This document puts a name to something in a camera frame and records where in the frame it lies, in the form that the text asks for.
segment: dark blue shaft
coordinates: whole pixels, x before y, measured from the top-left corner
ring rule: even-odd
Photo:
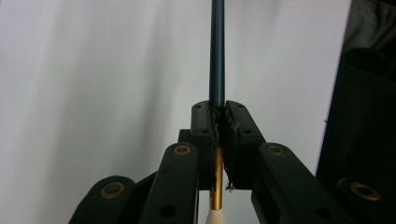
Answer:
[[[224,99],[224,0],[212,0],[209,103],[219,109]]]

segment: gold metal tube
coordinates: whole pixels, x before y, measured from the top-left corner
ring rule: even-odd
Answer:
[[[216,188],[210,190],[210,209],[221,209],[222,197],[222,148],[219,146],[215,155]]]

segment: black fabric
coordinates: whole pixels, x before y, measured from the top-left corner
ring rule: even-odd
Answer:
[[[395,64],[396,51],[342,55],[317,173],[329,189],[352,177],[395,195]]]

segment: white pointed tip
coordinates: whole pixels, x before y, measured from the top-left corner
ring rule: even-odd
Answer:
[[[221,209],[219,210],[209,209],[209,213],[207,214],[206,224],[224,224],[224,215],[222,214]]]

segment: white backdrop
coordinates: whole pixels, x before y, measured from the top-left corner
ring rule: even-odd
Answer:
[[[314,173],[349,1],[225,6],[226,98]],[[156,171],[207,99],[210,10],[210,0],[0,2],[0,223],[66,223],[100,179]],[[249,197],[224,193],[227,223],[258,222]]]

